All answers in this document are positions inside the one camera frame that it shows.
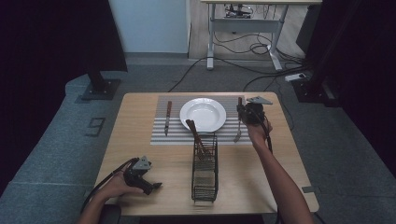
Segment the desk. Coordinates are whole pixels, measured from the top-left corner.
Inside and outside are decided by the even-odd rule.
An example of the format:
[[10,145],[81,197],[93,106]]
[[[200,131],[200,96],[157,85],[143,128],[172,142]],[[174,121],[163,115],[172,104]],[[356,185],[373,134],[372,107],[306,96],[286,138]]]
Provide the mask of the desk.
[[[191,199],[192,146],[158,146],[150,143],[160,96],[262,96],[273,102],[264,107],[272,122],[274,155],[297,186],[311,186],[279,101],[271,92],[171,92],[125,94],[96,184],[125,161],[146,155],[152,162],[144,178],[163,185],[148,195],[124,195],[112,203],[125,216],[262,214],[276,212],[276,203],[260,160],[250,144],[219,145],[219,192],[211,202]],[[304,193],[312,212],[318,210],[313,192]]]
[[[273,33],[274,38],[268,51],[274,63],[276,70],[281,70],[282,66],[279,62],[276,53],[276,45],[282,31],[283,23],[285,22],[286,13],[288,12],[289,5],[319,5],[322,0],[201,0],[203,3],[208,3],[210,7],[209,19],[209,43],[207,48],[207,69],[214,68],[214,44],[213,34],[216,31],[221,32],[242,32],[242,33]],[[216,4],[252,4],[252,5],[285,5],[278,21],[273,20],[255,20],[255,19],[229,19],[229,18],[216,18],[215,9]]]

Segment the striped placemat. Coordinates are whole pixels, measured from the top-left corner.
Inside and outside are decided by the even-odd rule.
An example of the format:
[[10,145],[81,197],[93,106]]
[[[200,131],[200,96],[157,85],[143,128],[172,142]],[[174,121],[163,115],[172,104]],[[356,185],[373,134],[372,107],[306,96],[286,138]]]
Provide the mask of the striped placemat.
[[[179,112],[181,107],[188,101],[195,98],[209,98],[219,102],[226,111],[226,120],[224,125],[218,129],[215,134],[218,137],[219,145],[250,145],[248,131],[244,124],[241,124],[242,135],[238,142],[234,142],[238,130],[238,113],[236,105],[238,97],[242,97],[243,104],[245,97],[243,95],[217,95],[217,96],[159,96],[157,111],[152,129],[152,145],[193,145],[194,139],[190,130],[188,130],[180,121]],[[172,101],[172,111],[169,121],[168,136],[165,136],[164,127],[166,121],[166,107],[168,101]]]

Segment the metal utensil holder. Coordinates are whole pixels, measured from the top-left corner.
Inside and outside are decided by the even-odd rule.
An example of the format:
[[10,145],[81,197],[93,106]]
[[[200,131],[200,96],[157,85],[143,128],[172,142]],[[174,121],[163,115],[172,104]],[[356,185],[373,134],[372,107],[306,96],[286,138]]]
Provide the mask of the metal utensil holder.
[[200,135],[204,148],[194,141],[191,197],[196,201],[214,202],[219,190],[218,138]]

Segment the utensil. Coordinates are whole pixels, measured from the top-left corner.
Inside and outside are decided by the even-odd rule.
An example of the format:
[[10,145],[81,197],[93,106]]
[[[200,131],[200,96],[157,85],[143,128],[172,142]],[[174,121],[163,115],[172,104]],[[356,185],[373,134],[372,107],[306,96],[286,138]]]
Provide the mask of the utensil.
[[165,135],[168,136],[169,131],[169,119],[171,118],[172,101],[168,101],[168,107],[166,107],[166,122],[165,122]]
[[190,128],[190,131],[192,132],[192,135],[194,136],[195,142],[198,143],[199,150],[198,150],[198,158],[200,160],[203,160],[205,158],[205,155],[210,156],[211,153],[205,148],[204,144],[202,143],[201,137],[199,136],[197,130],[195,129],[195,123],[194,120],[192,119],[186,119],[186,123]]
[[[242,104],[242,97],[238,97],[238,105]],[[242,116],[238,113],[238,119],[239,119],[239,123],[238,123],[238,132],[236,133],[236,137],[233,139],[233,141],[236,143],[237,141],[239,141],[239,138],[241,138],[242,132],[241,132],[241,119]]]

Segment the black curtain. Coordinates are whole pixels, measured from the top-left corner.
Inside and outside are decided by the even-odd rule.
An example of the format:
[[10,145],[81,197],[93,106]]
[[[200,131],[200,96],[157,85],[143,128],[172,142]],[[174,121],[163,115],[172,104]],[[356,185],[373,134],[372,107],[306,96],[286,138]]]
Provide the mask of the black curtain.
[[0,3],[1,188],[47,129],[65,84],[98,71],[126,71],[107,0]]
[[341,107],[396,176],[395,11],[394,1],[324,0],[306,56],[313,89],[335,80]]

